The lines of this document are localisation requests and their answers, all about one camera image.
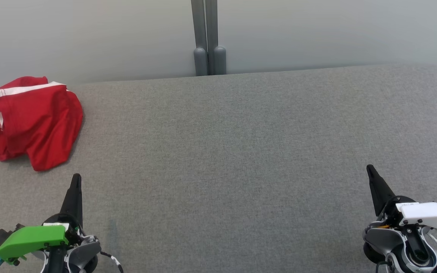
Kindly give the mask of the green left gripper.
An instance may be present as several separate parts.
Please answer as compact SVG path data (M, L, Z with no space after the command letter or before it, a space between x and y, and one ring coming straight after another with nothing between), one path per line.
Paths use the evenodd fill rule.
M0 247L0 257L8 264L25 255L50 250L56 246L71 247L80 244L83 234L82 177L72 176L65 198L57 213L41 225L28 225L12 233Z

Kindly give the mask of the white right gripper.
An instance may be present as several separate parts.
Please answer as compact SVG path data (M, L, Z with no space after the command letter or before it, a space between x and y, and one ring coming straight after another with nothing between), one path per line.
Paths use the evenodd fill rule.
M366 166L369 186L378 221L393 229L404 226L428 226L437 229L437 202L415 202L397 196L372 164Z

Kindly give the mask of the red shorts white waistband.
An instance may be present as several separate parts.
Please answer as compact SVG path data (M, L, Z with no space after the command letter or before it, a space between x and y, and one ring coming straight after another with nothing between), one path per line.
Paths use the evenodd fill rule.
M77 96L63 83L25 76L0 87L10 147L26 152L36 172L66 162L83 122Z

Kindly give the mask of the grey partition post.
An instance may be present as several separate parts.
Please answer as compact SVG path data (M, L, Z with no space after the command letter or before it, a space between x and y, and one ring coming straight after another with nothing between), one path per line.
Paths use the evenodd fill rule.
M204 0L191 0L196 48L193 50L196 76L208 75L208 50Z
M226 49L219 45L217 0L204 0L206 29L207 29L207 50L208 50L208 72L209 75L226 75Z

